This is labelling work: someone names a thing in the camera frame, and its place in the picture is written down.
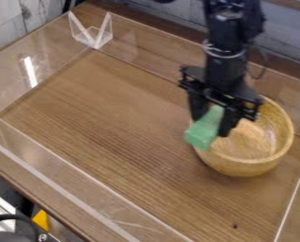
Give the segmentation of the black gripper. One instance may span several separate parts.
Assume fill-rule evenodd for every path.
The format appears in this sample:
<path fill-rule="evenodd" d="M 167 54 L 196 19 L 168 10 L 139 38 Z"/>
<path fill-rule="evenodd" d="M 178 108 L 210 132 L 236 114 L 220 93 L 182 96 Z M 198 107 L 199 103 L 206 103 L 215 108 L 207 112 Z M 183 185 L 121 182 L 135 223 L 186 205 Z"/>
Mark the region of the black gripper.
<path fill-rule="evenodd" d="M 227 137 L 240 120 L 256 121 L 266 99 L 246 81 L 247 61 L 210 57 L 207 66 L 180 67 L 179 86 L 187 91 L 192 119 L 198 121 L 216 104 L 224 108 L 219 136 Z"/>

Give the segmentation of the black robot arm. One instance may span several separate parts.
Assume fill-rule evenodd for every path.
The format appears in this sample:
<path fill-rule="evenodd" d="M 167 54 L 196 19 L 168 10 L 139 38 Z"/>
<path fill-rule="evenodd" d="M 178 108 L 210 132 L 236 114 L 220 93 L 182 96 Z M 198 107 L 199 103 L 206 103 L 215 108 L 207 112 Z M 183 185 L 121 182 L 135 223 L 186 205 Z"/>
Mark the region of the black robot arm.
<path fill-rule="evenodd" d="M 226 137 L 242 120 L 255 121 L 266 104 L 248 84 L 248 48 L 264 32 L 260 0 L 203 0 L 208 38 L 206 65 L 180 67 L 179 86 L 187 91 L 192 119 L 199 122 L 222 107 L 218 136 Z"/>

